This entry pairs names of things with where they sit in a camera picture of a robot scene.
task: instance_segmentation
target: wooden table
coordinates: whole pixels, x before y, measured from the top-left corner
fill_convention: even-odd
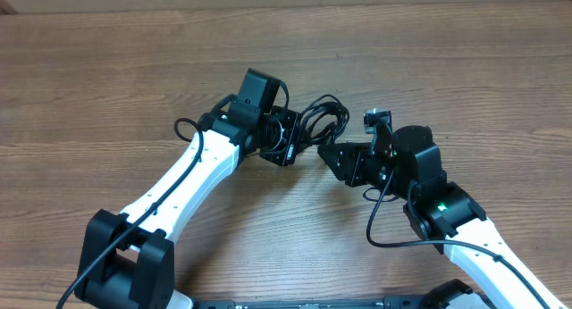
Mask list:
[[[0,306],[53,308],[88,219],[150,188],[185,149],[172,122],[248,67],[285,80],[295,110],[338,96],[344,140],[369,140],[377,106],[430,125],[450,180],[572,305],[572,4],[539,3],[0,17]],[[364,189],[315,148],[286,168],[248,158],[183,232],[177,288],[260,301],[473,283],[431,246],[369,246]],[[382,206],[376,239],[416,238],[402,204]]]

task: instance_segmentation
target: wooden tabletop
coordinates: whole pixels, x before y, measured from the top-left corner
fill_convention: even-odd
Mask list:
[[[572,305],[572,3],[538,3],[0,16],[0,306],[53,308],[89,218],[145,193],[185,149],[173,121],[236,93],[248,67],[285,80],[294,110],[338,96],[342,140],[370,139],[373,107],[430,126],[450,180]],[[369,246],[365,189],[315,148],[285,168],[247,158],[182,233],[177,288],[261,301],[474,285],[432,246]],[[382,206],[374,238],[416,238],[402,205]]]

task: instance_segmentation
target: wire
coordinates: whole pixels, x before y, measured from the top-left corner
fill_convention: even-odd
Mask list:
[[[318,103],[322,99],[330,97],[333,101]],[[323,95],[310,104],[300,115],[304,116],[300,126],[300,141],[298,153],[312,145],[333,144],[343,133],[348,125],[349,111],[340,100],[332,95]],[[324,129],[312,136],[314,127],[325,116],[334,116],[336,121],[330,122]],[[307,126],[309,121],[317,116],[315,120]]]
[[[365,191],[364,194],[363,194],[363,197],[364,197],[364,199],[365,199],[366,201],[369,201],[369,202],[377,202],[377,198],[372,198],[372,197],[367,196],[367,192],[369,192],[370,190],[374,190],[374,189],[375,189],[375,190],[378,190],[378,191],[380,192],[380,194],[382,193],[379,188],[368,188],[368,189],[366,189],[366,191]],[[393,201],[396,201],[396,200],[398,200],[398,199],[400,199],[398,196],[394,196],[394,197],[392,197],[392,198],[390,198],[390,199],[388,199],[388,200],[383,200],[383,201],[384,201],[384,202],[393,202]]]
[[[190,163],[189,167],[182,173],[182,175],[169,187],[169,189],[167,189],[162,195],[161,197],[159,197],[159,199],[157,199],[150,207],[148,210],[146,210],[143,215],[141,215],[136,221],[134,221],[128,229],[126,229],[119,237],[117,237],[109,246],[107,246],[107,248],[100,254],[97,256],[97,258],[89,264],[89,266],[75,279],[75,281],[65,290],[65,292],[63,293],[62,297],[60,298],[60,300],[57,303],[57,306],[55,307],[56,309],[62,309],[63,308],[63,304],[65,304],[66,300],[72,295],[73,290],[75,290],[75,288],[77,288],[79,286],[79,284],[87,278],[87,276],[89,275],[89,273],[93,270],[93,268],[95,268],[100,262],[102,262],[107,255],[109,255],[121,242],[123,242],[124,239],[126,239],[131,233],[132,231],[134,231],[136,228],[139,227],[139,225],[146,219],[149,217],[149,215],[151,215],[152,213],[154,213],[157,208],[163,203],[163,201],[187,178],[187,176],[189,175],[189,173],[193,170],[193,168],[195,168],[195,165],[197,164],[197,162],[200,160],[200,156],[203,153],[203,145],[205,144],[205,139],[203,137],[203,132],[201,130],[201,128],[192,120],[188,119],[188,118],[179,118],[177,121],[175,121],[174,124],[174,128],[175,128],[175,133],[177,134],[177,136],[179,136],[179,138],[185,140],[185,141],[190,141],[188,138],[185,138],[184,136],[181,135],[181,133],[178,130],[178,125],[180,122],[188,122],[189,124],[193,125],[195,127],[195,129],[197,130],[198,133],[198,150],[197,150],[197,154],[195,154],[195,158],[193,158],[193,161]]]
[[[470,244],[467,242],[454,241],[454,240],[420,240],[420,241],[396,242],[396,243],[379,243],[379,242],[373,241],[372,237],[371,237],[372,224],[374,223],[374,219],[375,219],[375,215],[377,214],[377,210],[379,209],[379,206],[382,204],[383,197],[387,193],[387,189],[389,188],[392,180],[393,180],[393,171],[391,171],[390,177],[387,180],[387,184],[385,184],[385,188],[383,188],[382,194],[379,196],[379,199],[377,200],[377,203],[375,204],[374,210],[372,211],[372,214],[369,216],[369,221],[367,222],[367,230],[366,230],[367,242],[369,242],[369,244],[371,244],[372,246],[377,246],[377,247],[381,247],[381,248],[403,247],[403,246],[427,246],[427,245],[433,245],[433,246],[435,246],[435,245],[453,245],[453,246],[468,247],[468,248],[473,249],[475,251],[489,255],[493,259],[494,262],[500,262],[500,263],[504,264],[504,266],[506,266],[507,269],[512,271],[515,274],[515,276],[517,276],[517,278],[523,283],[523,285],[525,285],[525,287],[530,291],[530,293],[534,296],[534,298],[536,298],[536,300],[540,303],[540,305],[543,308],[550,309],[550,307],[548,306],[548,304],[546,304],[544,299],[538,294],[538,292],[534,289],[534,287],[530,284],[530,282],[528,282],[528,280],[522,275],[522,273],[520,273],[517,270],[517,268],[515,268],[512,264],[510,264],[504,257],[502,257],[502,255],[497,255],[493,251],[491,251],[487,248],[484,248],[481,246],[476,246],[474,244]],[[416,183],[414,181],[409,182],[408,208],[411,207],[409,209],[410,213],[412,210],[411,191],[412,191],[413,186],[415,186],[415,184]]]
[[[290,103],[290,94],[288,93],[288,87],[286,87],[286,83],[284,81],[280,81],[280,87],[284,90],[284,94],[286,95],[286,104],[284,104],[284,109],[288,109],[288,104]]]

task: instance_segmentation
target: cable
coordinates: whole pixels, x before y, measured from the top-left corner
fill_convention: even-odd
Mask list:
[[[375,215],[377,214],[377,210],[379,209],[379,206],[382,204],[383,197],[387,193],[387,189],[389,188],[392,180],[393,180],[393,171],[391,171],[390,177],[387,180],[387,184],[385,184],[385,188],[383,188],[382,194],[379,196],[379,199],[377,200],[377,203],[375,204],[374,210],[372,211],[372,214],[369,216],[369,221],[367,222],[367,229],[366,229],[366,237],[367,237],[367,242],[369,242],[369,244],[371,244],[372,246],[377,246],[377,247],[381,247],[381,248],[403,247],[403,246],[453,245],[453,246],[468,247],[468,248],[473,249],[475,251],[482,252],[486,255],[489,255],[493,259],[494,262],[500,262],[500,263],[504,264],[504,266],[506,266],[507,269],[512,271],[515,274],[515,276],[517,276],[517,278],[523,283],[523,285],[525,285],[525,287],[530,291],[530,293],[534,296],[534,298],[536,298],[536,300],[540,303],[540,305],[543,308],[550,309],[550,307],[548,306],[548,304],[546,304],[544,299],[538,294],[538,292],[534,289],[534,287],[530,284],[530,282],[528,282],[528,280],[526,280],[526,278],[522,275],[522,273],[520,273],[517,270],[517,268],[515,268],[512,264],[510,264],[507,260],[505,260],[505,258],[503,258],[502,255],[497,255],[493,251],[486,249],[484,247],[476,246],[474,244],[470,244],[467,242],[454,241],[454,240],[420,240],[420,241],[397,242],[397,243],[379,243],[379,242],[373,241],[372,237],[371,237],[372,224],[374,223],[374,219],[375,219]],[[412,203],[411,203],[412,185],[415,186],[414,181],[409,182],[408,208],[412,207]]]
[[[334,101],[318,103],[322,99],[330,97]],[[323,95],[310,104],[300,115],[304,116],[300,122],[300,141],[298,153],[312,145],[333,144],[335,140],[343,133],[348,125],[349,111],[340,100],[332,95]],[[312,136],[312,132],[316,124],[324,116],[334,116],[336,121],[330,122],[324,129]],[[315,120],[307,127],[309,121],[315,117]]]
[[[286,95],[286,104],[284,104],[284,109],[288,109],[288,104],[290,103],[290,94],[288,93],[288,87],[286,87],[286,83],[284,81],[280,81],[280,87],[284,90],[284,94]]]
[[[177,136],[185,141],[190,141],[188,138],[185,138],[179,132],[179,123],[180,122],[188,122],[189,124],[193,125],[198,133],[198,150],[197,154],[195,154],[195,158],[190,163],[189,167],[182,173],[182,175],[167,189],[159,199],[157,199],[148,210],[146,210],[143,215],[141,215],[136,221],[134,221],[128,229],[126,229],[119,237],[117,237],[107,248],[97,256],[97,258],[89,264],[89,266],[75,279],[75,281],[65,290],[62,297],[57,303],[56,309],[62,309],[63,304],[67,301],[67,299],[72,295],[73,290],[79,286],[79,284],[87,278],[89,273],[95,268],[100,262],[102,262],[107,255],[109,255],[124,239],[126,239],[132,231],[139,227],[139,225],[147,218],[149,215],[154,213],[156,209],[163,203],[163,201],[187,178],[189,173],[195,168],[195,165],[200,160],[200,156],[203,153],[203,145],[205,144],[205,139],[203,137],[203,132],[201,128],[192,120],[188,118],[179,118],[175,121],[174,128],[175,133]]]
[[[364,194],[363,194],[363,197],[364,197],[364,199],[365,199],[366,201],[369,201],[369,202],[377,202],[377,198],[371,198],[371,197],[367,196],[367,192],[369,192],[370,190],[374,190],[374,189],[380,191],[379,188],[373,188],[373,187],[366,189],[366,191],[365,191]],[[388,200],[383,200],[383,201],[384,201],[384,202],[393,202],[393,201],[396,201],[396,200],[398,200],[398,199],[400,199],[398,196],[394,196],[394,197],[392,197],[392,198],[390,198],[390,199],[388,199]]]

